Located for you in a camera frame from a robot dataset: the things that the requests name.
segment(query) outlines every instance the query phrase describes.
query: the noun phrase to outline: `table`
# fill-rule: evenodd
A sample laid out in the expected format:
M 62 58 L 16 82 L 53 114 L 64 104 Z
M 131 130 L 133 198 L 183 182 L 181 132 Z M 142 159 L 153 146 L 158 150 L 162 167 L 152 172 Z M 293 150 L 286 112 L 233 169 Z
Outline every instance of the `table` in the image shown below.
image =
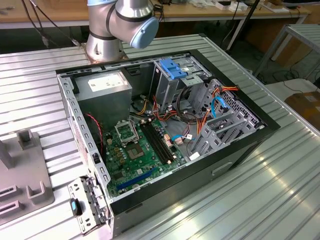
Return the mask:
M 155 39 L 129 58 L 197 49 L 281 126 L 239 167 L 128 230 L 117 240 L 318 238 L 320 132 L 292 111 L 207 37 Z M 0 139 L 38 132 L 55 202 L 0 226 L 0 239 L 95 240 L 82 237 L 67 184 L 86 173 L 68 125 L 55 69 L 88 65 L 79 47 L 0 55 Z
M 276 48 L 279 46 L 281 41 L 281 45 L 275 52 L 272 60 L 275 60 L 282 50 L 285 48 L 291 37 L 295 37 L 307 46 L 309 46 L 312 50 L 318 52 L 320 54 L 320 25 L 319 24 L 289 24 L 283 26 L 279 34 L 276 36 L 272 45 L 269 47 L 268 51 L 265 53 L 263 58 L 261 59 L 258 67 L 253 72 L 254 76 L 258 76 L 258 74 L 262 71 L 262 69 L 267 64 L 269 58 L 274 53 Z M 313 65 L 309 74 L 305 76 L 305 79 L 320 65 L 320 61 Z
M 45 0 L 37 0 L 37 4 L 40 8 L 59 26 L 88 26 L 88 9 L 84 6 L 81 9 L 52 9 L 47 7 L 44 3 Z M 0 15 L 0 29 L 19 29 L 19 28 L 32 28 L 32 24 L 29 22 L 25 10 L 20 0 L 1 0 L 0 8 L 15 6 L 15 9 L 10 11 L 7 16 Z M 36 21 L 35 15 L 27 4 L 31 18 Z M 216 7 L 209 6 L 207 8 L 196 8 L 191 4 L 178 5 L 171 4 L 164 5 L 164 17 L 162 21 L 166 22 L 188 22 L 188 21 L 213 21 L 213 20 L 231 20 L 234 13 L 229 10 L 220 10 Z M 233 34 L 231 41 L 227 47 L 230 49 L 232 43 L 236 39 L 240 28 L 244 24 L 246 15 L 249 13 L 249 9 L 245 12 L 236 13 L 234 19 L 240 20 L 235 33 Z M 299 11 L 290 10 L 290 12 L 274 13 L 262 5 L 258 5 L 254 11 L 251 19 L 281 19 L 281 18 L 298 18 L 297 24 L 304 22 L 305 18 L 310 14 L 310 11 L 301 7 Z M 44 27 L 52 27 L 52 24 L 48 22 L 44 16 L 40 14 L 40 20 L 43 21 Z

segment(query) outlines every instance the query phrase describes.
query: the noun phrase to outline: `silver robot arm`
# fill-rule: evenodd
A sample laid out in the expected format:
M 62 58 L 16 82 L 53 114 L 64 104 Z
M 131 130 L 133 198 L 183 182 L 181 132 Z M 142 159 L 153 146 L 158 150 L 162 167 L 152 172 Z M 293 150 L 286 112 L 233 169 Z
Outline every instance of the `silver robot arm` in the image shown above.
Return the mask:
M 109 62 L 123 55 L 121 41 L 143 49 L 155 38 L 159 22 L 149 0 L 88 0 L 90 35 L 87 55 Z

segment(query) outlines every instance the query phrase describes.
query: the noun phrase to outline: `floor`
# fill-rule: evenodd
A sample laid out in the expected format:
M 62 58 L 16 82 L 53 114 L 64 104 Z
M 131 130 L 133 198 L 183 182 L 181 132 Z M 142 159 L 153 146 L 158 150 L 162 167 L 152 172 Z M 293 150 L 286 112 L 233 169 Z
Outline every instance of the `floor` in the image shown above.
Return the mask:
M 204 33 L 216 44 L 220 45 L 226 34 L 233 28 L 236 21 L 205 21 L 197 22 L 193 32 L 191 33 Z M 63 27 L 63 31 L 69 35 L 72 34 L 79 42 L 85 41 L 86 34 L 83 34 L 85 27 Z M 52 37 L 52 39 L 61 47 L 71 47 L 70 40 L 65 38 L 60 32 L 54 28 L 46 28 L 45 32 Z M 14 53 L 14 52 L 25 52 L 46 49 L 41 41 L 41 38 L 34 29 L 12 29 L 12 30 L 0 30 L 0 54 Z M 231 39 L 232 34 L 226 38 L 222 44 L 222 49 L 226 49 Z M 248 70 L 254 71 L 258 66 L 263 53 L 257 50 L 249 43 L 239 40 L 233 48 L 231 56 L 238 61 L 242 66 Z M 310 63 L 316 63 L 320 59 L 320 54 L 311 52 L 307 57 L 293 66 L 295 73 L 294 78 L 303 78 L 308 70 L 310 69 Z M 283 70 L 289 70 L 269 60 L 265 70 L 258 76 L 258 79 L 264 84 L 273 84 L 277 81 L 285 81 L 285 73 Z M 320 68 L 314 71 L 314 73 L 308 78 L 310 82 L 315 81 L 315 75 L 320 76 Z

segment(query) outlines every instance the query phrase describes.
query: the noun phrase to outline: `slotted metal worktable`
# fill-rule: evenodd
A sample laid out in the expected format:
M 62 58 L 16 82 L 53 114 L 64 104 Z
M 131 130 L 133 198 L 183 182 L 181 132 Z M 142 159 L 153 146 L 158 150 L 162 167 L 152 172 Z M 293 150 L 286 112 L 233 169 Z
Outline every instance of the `slotted metal worktable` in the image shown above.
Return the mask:
M 290 24 L 285 25 L 281 29 L 281 31 L 278 33 L 276 38 L 274 39 L 273 43 L 261 59 L 259 66 L 256 68 L 256 70 L 253 72 L 254 76 L 258 76 L 258 74 L 262 71 L 262 69 L 266 66 L 269 58 L 274 53 L 278 45 L 278 49 L 275 51 L 275 54 L 271 58 L 273 61 L 277 59 L 277 57 L 281 54 L 283 49 L 286 47 L 288 42 L 292 37 L 295 37 L 296 39 L 300 40 L 307 46 L 309 46 L 312 50 L 316 51 L 318 54 L 320 54 L 320 24 Z M 310 69 L 310 73 L 305 76 L 305 79 L 308 78 L 308 76 L 320 65 L 320 61 L 316 64 L 311 63 L 313 67 Z
M 248 94 L 281 129 L 241 166 L 116 239 L 319 239 L 320 133 L 280 102 L 212 41 L 200 35 L 155 39 L 143 57 L 198 49 Z M 59 93 L 55 69 L 87 65 L 78 47 L 0 55 L 0 139 L 38 132 L 55 202 L 0 226 L 0 239 L 82 237 L 67 184 L 85 175 Z

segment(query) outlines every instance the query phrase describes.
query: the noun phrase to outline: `green motherboard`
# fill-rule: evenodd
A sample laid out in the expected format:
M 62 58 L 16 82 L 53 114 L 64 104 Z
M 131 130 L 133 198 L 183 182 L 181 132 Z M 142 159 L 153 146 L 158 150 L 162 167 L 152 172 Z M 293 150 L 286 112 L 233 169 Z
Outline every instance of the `green motherboard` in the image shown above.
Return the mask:
M 107 147 L 105 165 L 111 176 L 107 189 L 112 197 L 117 197 L 186 163 L 174 144 L 170 147 L 165 144 L 166 132 L 157 119 L 147 125 L 135 124 L 134 127 L 138 140 L 129 142 L 125 147 L 121 139 L 123 136 L 127 138 L 134 135 L 130 128 L 118 128 L 120 136 L 116 129 L 103 135 Z

